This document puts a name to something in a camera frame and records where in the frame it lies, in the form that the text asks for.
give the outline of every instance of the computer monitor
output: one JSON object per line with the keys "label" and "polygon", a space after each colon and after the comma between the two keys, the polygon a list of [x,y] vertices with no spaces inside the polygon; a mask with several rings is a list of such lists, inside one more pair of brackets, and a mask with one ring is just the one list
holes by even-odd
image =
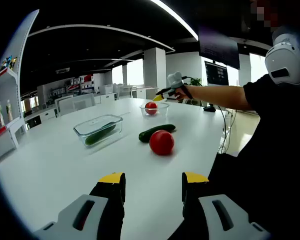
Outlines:
{"label": "computer monitor", "polygon": [[208,61],[204,61],[204,62],[205,62],[205,69],[206,69],[206,77],[209,86],[229,85],[228,71],[226,67],[213,64]]}
{"label": "computer monitor", "polygon": [[238,44],[211,28],[199,27],[200,56],[240,69]]}

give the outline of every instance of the window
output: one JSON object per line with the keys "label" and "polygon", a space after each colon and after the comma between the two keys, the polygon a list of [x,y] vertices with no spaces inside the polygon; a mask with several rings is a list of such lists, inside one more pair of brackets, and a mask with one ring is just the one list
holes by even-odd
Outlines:
{"label": "window", "polygon": [[128,85],[143,85],[143,59],[132,61],[127,64]]}
{"label": "window", "polygon": [[268,73],[265,66],[265,57],[250,53],[251,61],[251,82],[256,82],[258,79]]}
{"label": "window", "polygon": [[24,100],[21,101],[21,111],[22,111],[23,113],[25,112]]}
{"label": "window", "polygon": [[[29,99],[30,100],[30,107],[34,108],[39,106],[39,99],[37,96],[34,96],[32,98]],[[21,101],[21,111],[24,113],[25,112],[25,104],[24,104],[24,100]]]}
{"label": "window", "polygon": [[123,84],[122,65],[116,66],[112,69],[112,83],[113,84]]}
{"label": "window", "polygon": [[[205,69],[205,63],[204,61],[210,62],[212,63],[213,61],[211,59],[205,58],[205,57],[201,57],[201,61],[202,61],[202,85],[207,85],[208,84],[208,80],[206,77],[206,69]],[[215,62],[215,64],[220,65],[225,67],[226,65],[224,63],[221,62]],[[239,82],[239,71],[236,68],[233,68],[231,66],[226,66],[226,69],[228,71],[228,79],[229,79],[229,85],[230,86],[238,86],[238,82]]]}

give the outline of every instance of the green cucumber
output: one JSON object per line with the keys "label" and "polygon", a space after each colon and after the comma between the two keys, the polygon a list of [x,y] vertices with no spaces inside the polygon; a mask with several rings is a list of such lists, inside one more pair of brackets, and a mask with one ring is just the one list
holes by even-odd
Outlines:
{"label": "green cucumber", "polygon": [[98,132],[88,136],[85,139],[85,145],[91,146],[91,145],[95,144],[97,141],[99,141],[100,139],[102,139],[103,137],[105,137],[109,132],[111,132],[113,129],[115,129],[115,124],[114,125],[112,125],[112,124],[114,124],[114,122],[110,122],[110,123],[104,125],[102,127],[102,128],[104,128],[103,130],[98,131]]}
{"label": "green cucumber", "polygon": [[173,124],[165,124],[160,126],[155,126],[154,128],[151,128],[147,131],[143,131],[139,134],[139,139],[143,143],[148,143],[150,141],[150,137],[153,133],[155,133],[158,130],[165,130],[168,132],[172,132],[175,129],[175,126]]}

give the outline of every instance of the person's hand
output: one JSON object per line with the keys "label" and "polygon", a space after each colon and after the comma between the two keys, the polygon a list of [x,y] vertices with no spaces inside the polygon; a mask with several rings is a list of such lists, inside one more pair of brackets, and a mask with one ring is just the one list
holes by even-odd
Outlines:
{"label": "person's hand", "polygon": [[182,99],[189,99],[185,93],[183,92],[183,90],[181,88],[178,88],[175,90],[176,94],[174,94],[176,96],[176,100],[182,100]]}

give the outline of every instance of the floor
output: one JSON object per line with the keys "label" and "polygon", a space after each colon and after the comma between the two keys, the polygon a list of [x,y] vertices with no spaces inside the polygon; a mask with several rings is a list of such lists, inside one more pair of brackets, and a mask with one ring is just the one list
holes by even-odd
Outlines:
{"label": "floor", "polygon": [[[251,139],[257,125],[259,124],[260,117],[255,114],[249,114],[245,112],[237,112],[235,116],[235,112],[233,112],[232,118],[232,130],[230,137],[227,137],[225,142],[225,147],[223,151],[226,151],[228,154],[238,153]],[[227,125],[230,125],[230,118],[229,115],[227,117]]]}

